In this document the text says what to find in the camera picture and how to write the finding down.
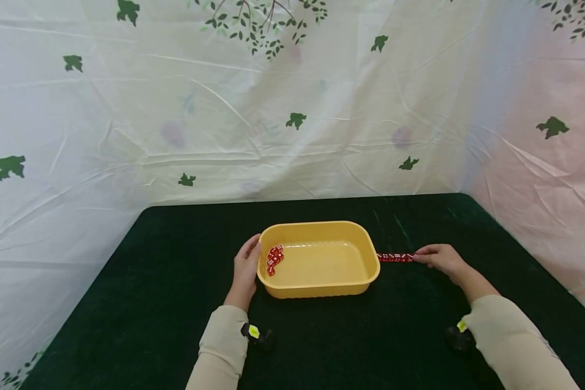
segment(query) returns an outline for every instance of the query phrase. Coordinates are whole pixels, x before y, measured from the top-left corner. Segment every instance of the left hand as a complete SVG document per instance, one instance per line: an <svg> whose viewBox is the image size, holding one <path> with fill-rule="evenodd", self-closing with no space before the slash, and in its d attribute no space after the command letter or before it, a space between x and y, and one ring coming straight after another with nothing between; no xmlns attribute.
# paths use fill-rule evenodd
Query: left hand
<svg viewBox="0 0 585 390"><path fill-rule="evenodd" d="M259 238L260 234L256 234L248 239L234 257L234 279L232 279L230 292L227 293L223 302L223 304L241 308L245 313L256 292L257 259L261 249Z"/></svg>

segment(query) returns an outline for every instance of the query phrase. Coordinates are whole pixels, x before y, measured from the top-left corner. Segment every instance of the red dice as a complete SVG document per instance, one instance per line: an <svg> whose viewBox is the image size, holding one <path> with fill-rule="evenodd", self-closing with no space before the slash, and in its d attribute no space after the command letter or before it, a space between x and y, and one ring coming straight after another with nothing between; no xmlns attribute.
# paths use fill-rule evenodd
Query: red dice
<svg viewBox="0 0 585 390"><path fill-rule="evenodd" d="M267 262L266 262L266 271L269 273L269 276L275 275L275 266L279 264L282 260L284 260L284 248L281 245L271 248L269 250L269 254L267 255Z"/></svg>

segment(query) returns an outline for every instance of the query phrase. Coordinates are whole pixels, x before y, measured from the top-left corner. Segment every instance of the black device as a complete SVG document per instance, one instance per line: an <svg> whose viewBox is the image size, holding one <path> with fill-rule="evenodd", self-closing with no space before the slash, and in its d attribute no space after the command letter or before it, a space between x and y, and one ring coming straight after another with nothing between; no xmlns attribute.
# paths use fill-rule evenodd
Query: black device
<svg viewBox="0 0 585 390"><path fill-rule="evenodd" d="M271 352L275 345L275 333L271 329L259 330L257 326L244 323L240 333L250 340L251 345L255 345L264 352Z"/></svg>
<svg viewBox="0 0 585 390"><path fill-rule="evenodd" d="M470 330L465 329L463 332L457 326L451 326L444 332L447 344L457 352L468 352L475 344L475 338Z"/></svg>

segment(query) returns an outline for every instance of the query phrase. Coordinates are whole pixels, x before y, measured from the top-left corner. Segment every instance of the tree branch print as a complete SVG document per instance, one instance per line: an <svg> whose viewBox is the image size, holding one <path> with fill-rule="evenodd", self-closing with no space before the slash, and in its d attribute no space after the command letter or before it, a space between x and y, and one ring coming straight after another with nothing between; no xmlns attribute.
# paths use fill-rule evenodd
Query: tree branch print
<svg viewBox="0 0 585 390"><path fill-rule="evenodd" d="M541 0L535 0L536 5L540 5L541 2ZM575 41L577 38L585 37L585 0L547 1L540 8L548 9L555 15L552 31L573 24L574 29L569 38Z"/></svg>
<svg viewBox="0 0 585 390"><path fill-rule="evenodd" d="M282 3L282 0L259 0L256 5L251 5L247 0L232 0L236 1L236 10L232 11L235 16L228 17L226 9L227 0L221 0L215 3L214 0L193 0L196 4L202 5L203 9L207 9L208 5L214 11L213 16L206 20L202 31L214 28L217 34L223 35L230 39L237 38L250 45L251 55L253 56L260 50L264 50L269 61L277 56L281 49L284 49L284 44L276 36L281 30L293 27L294 32L291 40L295 45L303 44L305 34L302 29L308 27L308 22L297 20L290 9L290 0L288 0L288 7ZM307 9L314 13L314 21L320 24L322 20L328 17L328 10L325 8L326 2L320 0L297 0ZM275 9L279 7L288 14L288 19L276 20ZM264 20L260 23L257 21L259 16L263 16Z"/></svg>

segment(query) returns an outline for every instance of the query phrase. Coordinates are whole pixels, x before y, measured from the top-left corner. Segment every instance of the wrist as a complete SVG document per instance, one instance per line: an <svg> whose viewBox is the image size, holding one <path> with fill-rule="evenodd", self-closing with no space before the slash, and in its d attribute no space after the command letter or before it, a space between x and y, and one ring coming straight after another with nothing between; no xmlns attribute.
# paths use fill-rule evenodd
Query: wrist
<svg viewBox="0 0 585 390"><path fill-rule="evenodd" d="M247 313L254 291L255 289L232 284L223 304L235 306Z"/></svg>
<svg viewBox="0 0 585 390"><path fill-rule="evenodd" d="M464 284L468 283L469 280L476 277L478 271L475 270L473 267L470 267L468 264L464 264L463 267L459 268L457 272L452 276L452 279L460 286L463 287Z"/></svg>

